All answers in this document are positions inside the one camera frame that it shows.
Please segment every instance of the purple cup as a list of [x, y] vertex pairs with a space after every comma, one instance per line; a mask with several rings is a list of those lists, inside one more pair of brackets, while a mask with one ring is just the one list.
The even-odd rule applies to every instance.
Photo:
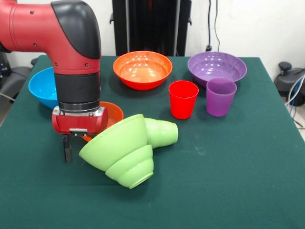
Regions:
[[230, 110], [237, 90], [236, 84], [228, 79], [214, 78], [206, 84], [206, 110], [215, 117], [225, 116]]

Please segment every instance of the red cup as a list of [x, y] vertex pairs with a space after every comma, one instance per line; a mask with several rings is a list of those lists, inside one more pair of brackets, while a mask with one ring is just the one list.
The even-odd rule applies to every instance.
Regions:
[[180, 80], [173, 82], [168, 91], [172, 115], [177, 119], [191, 117], [199, 93], [197, 85], [190, 81]]

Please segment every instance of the plastic bowl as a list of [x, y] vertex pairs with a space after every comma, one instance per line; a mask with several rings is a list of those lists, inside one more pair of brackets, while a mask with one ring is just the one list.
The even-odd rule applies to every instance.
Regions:
[[53, 67], [36, 73], [29, 82], [29, 91], [45, 106], [58, 106]]
[[150, 51], [129, 52], [113, 64], [114, 72], [124, 84], [141, 91], [161, 85], [172, 69], [166, 56]]
[[[116, 124], [117, 122], [123, 120], [124, 113], [119, 106], [117, 106], [113, 103], [109, 103], [109, 102], [100, 102], [100, 106], [106, 107], [107, 111], [108, 111], [107, 128], [109, 128], [110, 126], [112, 126], [112, 125]], [[83, 136], [82, 138], [86, 142], [89, 142], [89, 141], [92, 140], [92, 138], [88, 137], [88, 136]]]
[[241, 80], [247, 73], [245, 63], [223, 52], [202, 52], [188, 61], [188, 68], [201, 86], [214, 78], [225, 78], [233, 82]]
[[147, 145], [144, 117], [137, 114], [104, 130], [87, 143], [79, 155], [90, 165], [106, 171], [130, 152]]
[[112, 165], [106, 175], [130, 189], [153, 175], [153, 148], [147, 145], [136, 149]]

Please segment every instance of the white wall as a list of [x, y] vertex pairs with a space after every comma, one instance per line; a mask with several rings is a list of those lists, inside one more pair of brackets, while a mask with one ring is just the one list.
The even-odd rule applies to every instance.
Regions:
[[[93, 8], [101, 30], [102, 54], [115, 55], [113, 23], [109, 24], [112, 0], [85, 0]], [[50, 0], [19, 0], [19, 3], [49, 3]], [[186, 55], [205, 51], [208, 44], [208, 0], [193, 0]], [[305, 1], [303, 0], [219, 0], [217, 33], [220, 51], [236, 56], [258, 56], [272, 78], [278, 63], [289, 61], [305, 67]], [[215, 0], [212, 0], [212, 47], [217, 48], [214, 29]], [[12, 66], [30, 65], [36, 53], [9, 54]]]

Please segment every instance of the black cabinet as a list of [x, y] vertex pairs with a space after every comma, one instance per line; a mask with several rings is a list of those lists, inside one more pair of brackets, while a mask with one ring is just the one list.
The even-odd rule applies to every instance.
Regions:
[[190, 0], [112, 0], [116, 54], [184, 56]]

